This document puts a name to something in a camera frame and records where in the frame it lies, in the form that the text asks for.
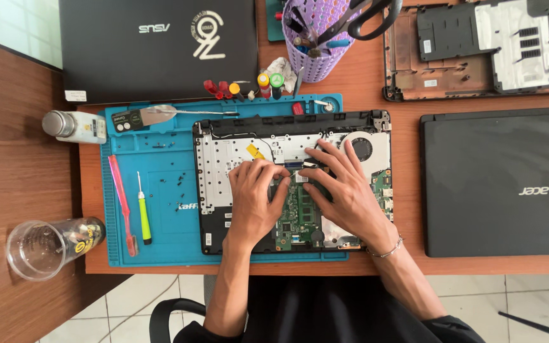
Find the wooden table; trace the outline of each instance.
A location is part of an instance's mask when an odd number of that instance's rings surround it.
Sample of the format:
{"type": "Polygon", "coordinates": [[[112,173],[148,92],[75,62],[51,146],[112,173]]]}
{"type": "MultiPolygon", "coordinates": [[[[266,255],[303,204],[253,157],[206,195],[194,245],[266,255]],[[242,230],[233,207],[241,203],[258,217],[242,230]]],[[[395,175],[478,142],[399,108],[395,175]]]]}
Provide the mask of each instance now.
{"type": "MultiPolygon", "coordinates": [[[[256,0],[260,66],[266,67],[280,56],[287,57],[284,42],[267,38],[263,1],[256,0]]],[[[379,23],[372,19],[362,32],[371,32],[379,23]]],[[[392,122],[392,169],[395,173],[395,224],[425,274],[549,273],[549,256],[508,256],[487,258],[429,258],[424,254],[421,218],[418,119],[429,113],[492,111],[549,107],[549,95],[524,97],[455,99],[390,103],[383,99],[383,41],[379,37],[356,42],[322,82],[302,84],[302,94],[341,93],[345,111],[386,109],[392,122]]],[[[96,113],[106,106],[80,106],[79,111],[96,113]]],[[[82,208],[84,216],[104,218],[99,147],[80,145],[82,208]]],[[[345,262],[297,262],[252,264],[255,275],[374,275],[368,254],[355,252],[345,262]]],[[[87,273],[180,273],[216,274],[218,266],[109,267],[105,244],[86,255],[87,273]]]]}

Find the purple pen holder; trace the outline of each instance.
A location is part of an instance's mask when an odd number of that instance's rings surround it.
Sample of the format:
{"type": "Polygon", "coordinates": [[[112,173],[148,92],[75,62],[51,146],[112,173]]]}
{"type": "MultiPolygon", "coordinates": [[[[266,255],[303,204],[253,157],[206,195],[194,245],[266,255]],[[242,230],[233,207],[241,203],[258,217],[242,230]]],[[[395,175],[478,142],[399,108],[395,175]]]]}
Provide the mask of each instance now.
{"type": "MultiPolygon", "coordinates": [[[[338,21],[339,17],[347,10],[348,3],[349,0],[290,0],[287,1],[287,4],[283,9],[283,18],[285,18],[286,15],[290,15],[300,22],[292,13],[292,7],[297,5],[299,6],[300,11],[304,13],[307,24],[312,25],[320,35],[323,34],[328,27],[338,21]]],[[[283,35],[285,36],[289,62],[292,64],[294,71],[298,73],[298,70],[304,67],[302,82],[319,82],[323,80],[332,69],[334,69],[334,66],[336,66],[336,63],[338,63],[348,48],[353,45],[353,42],[355,42],[355,39],[351,38],[347,32],[342,32],[332,40],[348,39],[351,42],[348,46],[329,49],[332,52],[331,56],[322,53],[321,57],[310,58],[305,53],[296,49],[294,38],[299,37],[300,35],[285,25],[284,22],[283,35]]]]}

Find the pink brush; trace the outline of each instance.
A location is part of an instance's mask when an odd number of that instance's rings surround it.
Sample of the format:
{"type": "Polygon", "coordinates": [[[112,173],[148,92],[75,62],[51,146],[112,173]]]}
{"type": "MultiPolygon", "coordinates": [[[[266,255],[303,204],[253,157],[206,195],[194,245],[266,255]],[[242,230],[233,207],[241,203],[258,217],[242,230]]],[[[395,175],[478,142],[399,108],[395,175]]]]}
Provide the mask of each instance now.
{"type": "Polygon", "coordinates": [[[139,245],[137,243],[137,237],[131,234],[131,223],[129,219],[131,210],[128,208],[128,203],[126,202],[126,194],[124,193],[124,185],[122,184],[122,176],[120,176],[120,169],[118,167],[116,155],[109,156],[109,167],[112,169],[113,183],[116,185],[118,199],[120,200],[120,206],[122,206],[122,215],[124,215],[126,247],[128,248],[128,254],[133,257],[139,254],[139,245]]]}

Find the human hand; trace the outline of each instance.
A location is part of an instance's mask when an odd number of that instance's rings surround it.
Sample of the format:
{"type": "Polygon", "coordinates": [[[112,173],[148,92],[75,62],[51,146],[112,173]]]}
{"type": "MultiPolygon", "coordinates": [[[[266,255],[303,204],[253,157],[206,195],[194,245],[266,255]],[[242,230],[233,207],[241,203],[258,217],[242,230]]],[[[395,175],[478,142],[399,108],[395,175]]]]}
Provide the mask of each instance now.
{"type": "Polygon", "coordinates": [[[336,179],[321,168],[304,168],[298,174],[314,179],[327,188],[333,202],[312,184],[304,183],[303,188],[324,217],[366,242],[371,252],[385,254],[391,251],[399,239],[397,228],[381,211],[351,140],[345,142],[347,154],[324,139],[317,140],[317,143],[329,154],[311,148],[306,148],[306,153],[327,164],[336,174],[336,179]]]}
{"type": "Polygon", "coordinates": [[[270,232],[281,216],[290,173],[282,165],[256,159],[244,161],[228,173],[233,191],[233,219],[225,239],[226,245],[251,250],[270,232]],[[273,178],[284,177],[272,202],[268,187],[273,178]]]}

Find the bracelet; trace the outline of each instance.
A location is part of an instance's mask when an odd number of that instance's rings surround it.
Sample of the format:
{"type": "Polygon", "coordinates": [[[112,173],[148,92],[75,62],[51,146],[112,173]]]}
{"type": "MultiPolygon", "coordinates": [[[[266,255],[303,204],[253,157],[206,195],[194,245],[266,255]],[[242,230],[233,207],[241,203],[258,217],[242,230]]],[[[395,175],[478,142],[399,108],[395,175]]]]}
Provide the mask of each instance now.
{"type": "Polygon", "coordinates": [[[401,244],[402,242],[404,242],[404,239],[401,238],[401,235],[400,235],[400,239],[399,239],[399,240],[397,241],[397,243],[395,244],[395,247],[393,248],[393,250],[391,250],[390,252],[388,252],[388,253],[386,253],[386,254],[384,254],[384,255],[372,254],[372,253],[370,252],[370,249],[369,249],[369,248],[366,248],[366,249],[365,249],[365,252],[367,252],[368,254],[370,254],[370,255],[372,255],[372,256],[374,256],[374,257],[385,258],[385,257],[387,257],[387,256],[392,255],[393,253],[395,253],[395,252],[400,248],[400,244],[401,244]]]}

